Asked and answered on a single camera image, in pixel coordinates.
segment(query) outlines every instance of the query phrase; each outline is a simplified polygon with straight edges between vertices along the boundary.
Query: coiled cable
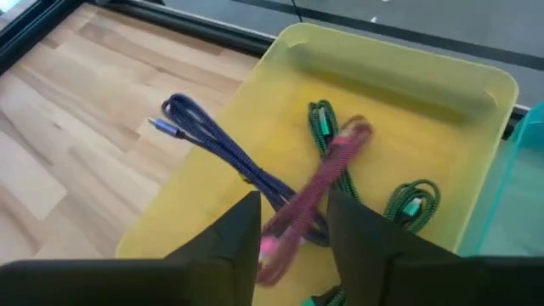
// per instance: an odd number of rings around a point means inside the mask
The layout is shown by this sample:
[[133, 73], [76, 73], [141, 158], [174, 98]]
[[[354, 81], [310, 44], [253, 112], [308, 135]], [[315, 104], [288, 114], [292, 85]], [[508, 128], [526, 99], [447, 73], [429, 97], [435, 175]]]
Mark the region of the coiled cable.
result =
[[[257, 166], [241, 147], [191, 98], [176, 93], [162, 104], [162, 112], [170, 122], [150, 118], [158, 130], [185, 139], [228, 162], [246, 181], [260, 190], [270, 205], [279, 211], [295, 195], [295, 191], [275, 176]], [[325, 217], [314, 212], [313, 225], [304, 239], [318, 246], [329, 245]]]

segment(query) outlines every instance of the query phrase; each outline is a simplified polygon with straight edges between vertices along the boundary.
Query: wooden floor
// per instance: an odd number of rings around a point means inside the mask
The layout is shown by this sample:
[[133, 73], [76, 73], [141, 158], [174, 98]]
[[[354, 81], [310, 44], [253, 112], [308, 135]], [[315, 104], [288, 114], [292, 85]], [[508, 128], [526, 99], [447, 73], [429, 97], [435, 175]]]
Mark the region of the wooden floor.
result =
[[147, 116], [221, 110], [257, 60], [83, 5], [0, 77], [0, 263], [111, 258], [189, 146]]

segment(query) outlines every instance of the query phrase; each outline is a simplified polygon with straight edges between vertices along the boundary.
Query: cable connector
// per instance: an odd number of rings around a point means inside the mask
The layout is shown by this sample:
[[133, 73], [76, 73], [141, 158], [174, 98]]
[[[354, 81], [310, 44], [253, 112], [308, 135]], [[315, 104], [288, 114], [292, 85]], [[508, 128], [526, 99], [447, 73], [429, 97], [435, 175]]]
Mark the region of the cable connector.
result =
[[184, 136], [184, 132], [179, 127], [176, 127], [172, 123], [164, 121], [161, 118], [148, 117], [147, 121], [159, 131], [167, 133], [174, 138], [183, 138]]

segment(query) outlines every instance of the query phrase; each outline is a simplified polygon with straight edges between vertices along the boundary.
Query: pink cable plug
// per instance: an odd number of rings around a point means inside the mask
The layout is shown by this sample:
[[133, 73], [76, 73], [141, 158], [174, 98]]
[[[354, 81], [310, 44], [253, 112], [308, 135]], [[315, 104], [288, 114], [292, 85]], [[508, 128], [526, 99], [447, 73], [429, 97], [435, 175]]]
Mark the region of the pink cable plug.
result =
[[[320, 198], [330, 189], [360, 149], [368, 143], [371, 125], [363, 116], [349, 119], [329, 145], [317, 173], [263, 228], [256, 282], [275, 285], [287, 272], [298, 246], [313, 223]], [[273, 233], [284, 231], [280, 238]]]

